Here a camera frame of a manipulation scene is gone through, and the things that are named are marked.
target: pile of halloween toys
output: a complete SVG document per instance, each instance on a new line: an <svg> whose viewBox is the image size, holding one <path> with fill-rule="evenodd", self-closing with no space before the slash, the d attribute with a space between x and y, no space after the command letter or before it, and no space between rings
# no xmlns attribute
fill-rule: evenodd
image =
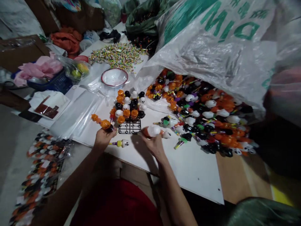
<svg viewBox="0 0 301 226"><path fill-rule="evenodd" d="M191 141L208 153L223 156L255 154L258 147L249 139L250 128L242 118L253 112L252 107L234 99L222 90L195 77L178 75L165 68L147 89L146 96L154 101L165 98L177 119L165 117L156 122L181 135L174 147Z"/></svg>
<svg viewBox="0 0 301 226"><path fill-rule="evenodd" d="M147 106L144 104L144 92L138 94L137 91L133 91L132 94L130 94L129 91L123 92L123 90L120 89L116 100L115 107L110 112L110 121L106 119L101 120L96 114L91 116L91 119L97 124L100 124L106 132L113 132L114 127L112 123L114 120L117 120L118 125L122 125L124 122L139 121L145 117L144 111L147 109Z"/></svg>

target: plastic bag with fruit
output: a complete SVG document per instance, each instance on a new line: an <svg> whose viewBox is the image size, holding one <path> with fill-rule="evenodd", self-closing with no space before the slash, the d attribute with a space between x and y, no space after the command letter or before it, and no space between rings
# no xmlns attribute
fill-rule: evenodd
<svg viewBox="0 0 301 226"><path fill-rule="evenodd" d="M87 62L73 60L63 56L55 56L55 58L63 64L66 70L66 76L71 78L74 84L77 84L89 74L91 65Z"/></svg>

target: cardboard box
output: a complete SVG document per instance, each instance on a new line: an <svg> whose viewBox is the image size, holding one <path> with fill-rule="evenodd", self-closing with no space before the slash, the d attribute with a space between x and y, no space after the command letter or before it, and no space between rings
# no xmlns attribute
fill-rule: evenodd
<svg viewBox="0 0 301 226"><path fill-rule="evenodd" d="M50 9L43 0L25 0L25 2L38 19L46 35L59 31L59 27L50 14Z"/></svg>
<svg viewBox="0 0 301 226"><path fill-rule="evenodd" d="M65 7L57 7L56 14L61 25L73 27L79 33L83 34L87 30L102 30L104 28L104 15L100 8L89 6L81 1L82 10L71 12Z"/></svg>
<svg viewBox="0 0 301 226"><path fill-rule="evenodd" d="M15 73L23 63L49 56L49 49L37 35L0 40L0 66Z"/></svg>

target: red fabric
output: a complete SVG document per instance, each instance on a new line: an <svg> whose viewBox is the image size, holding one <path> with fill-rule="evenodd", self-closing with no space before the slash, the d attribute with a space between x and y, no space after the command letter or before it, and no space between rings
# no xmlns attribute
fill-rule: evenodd
<svg viewBox="0 0 301 226"><path fill-rule="evenodd" d="M109 181L80 201L70 226L163 226L154 204L127 180Z"/></svg>

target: ghost toy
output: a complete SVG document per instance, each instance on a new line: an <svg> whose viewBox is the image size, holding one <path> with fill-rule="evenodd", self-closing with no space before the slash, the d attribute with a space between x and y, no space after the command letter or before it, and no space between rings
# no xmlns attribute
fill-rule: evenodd
<svg viewBox="0 0 301 226"><path fill-rule="evenodd" d="M208 107L208 108L213 108L213 107L216 106L216 101L215 100L208 100L208 101L206 101L205 106Z"/></svg>
<svg viewBox="0 0 301 226"><path fill-rule="evenodd" d="M193 117L187 117L187 118L185 119L185 122L186 122L188 125L193 126L193 124L195 123L195 118L193 118Z"/></svg>
<svg viewBox="0 0 301 226"><path fill-rule="evenodd" d="M164 92L168 92L169 91L169 87L168 86L164 86L163 91Z"/></svg>
<svg viewBox="0 0 301 226"><path fill-rule="evenodd" d="M190 101L193 101L194 98L195 98L195 97L194 97L192 94L189 94L189 95L187 95L187 97L185 98L185 100L186 100L187 102L190 102Z"/></svg>
<svg viewBox="0 0 301 226"><path fill-rule="evenodd" d="M232 148L232 152L234 152L236 155L242 155L242 152L238 148Z"/></svg>
<svg viewBox="0 0 301 226"><path fill-rule="evenodd" d="M176 127L176 131L177 131L179 134L185 133L185 130L184 130L184 127L183 127L183 126L178 126L178 127Z"/></svg>
<svg viewBox="0 0 301 226"><path fill-rule="evenodd" d="M198 111L193 111L190 115L198 118L200 116L200 113Z"/></svg>
<svg viewBox="0 0 301 226"><path fill-rule="evenodd" d="M225 109L222 109L222 110L217 110L216 115L228 117L230 115L230 113L227 112Z"/></svg>
<svg viewBox="0 0 301 226"><path fill-rule="evenodd" d="M118 118L119 116L122 116L123 115L123 111L122 110L117 110L115 112L115 116Z"/></svg>
<svg viewBox="0 0 301 226"><path fill-rule="evenodd" d="M228 116L226 120L229 123L239 123L240 118L238 116Z"/></svg>
<svg viewBox="0 0 301 226"><path fill-rule="evenodd" d="M212 112L212 111L204 111L203 113L202 113L202 115L205 117L205 118L213 118L213 116L214 116L214 113Z"/></svg>
<svg viewBox="0 0 301 226"><path fill-rule="evenodd" d="M235 106L241 105L242 101L238 100L238 99L234 99L233 103L235 104Z"/></svg>
<svg viewBox="0 0 301 226"><path fill-rule="evenodd" d="M123 107L122 107L123 111L126 110L126 109L129 110L129 105L128 104L124 104Z"/></svg>
<svg viewBox="0 0 301 226"><path fill-rule="evenodd" d="M138 93L137 93L137 91L134 90L131 94L131 98L136 99L137 97L138 97Z"/></svg>
<svg viewBox="0 0 301 226"><path fill-rule="evenodd" d="M252 145L248 144L247 142L239 142L239 143L242 145L242 148L240 148L242 152L249 152L249 150L253 148Z"/></svg>
<svg viewBox="0 0 301 226"><path fill-rule="evenodd" d="M131 103L131 99L129 97L124 98L124 104L129 105Z"/></svg>
<svg viewBox="0 0 301 226"><path fill-rule="evenodd" d="M168 131L165 131L165 132L163 133L163 135L162 135L162 138L168 139L168 138L170 138L171 136L172 136L171 133L169 133Z"/></svg>
<svg viewBox="0 0 301 226"><path fill-rule="evenodd" d="M139 106L139 110L145 111L146 109L147 109L147 106L146 106L146 105L140 105L140 106Z"/></svg>
<svg viewBox="0 0 301 226"><path fill-rule="evenodd" d="M139 104L144 104L145 102L145 98L144 97L141 97L139 100L138 100Z"/></svg>

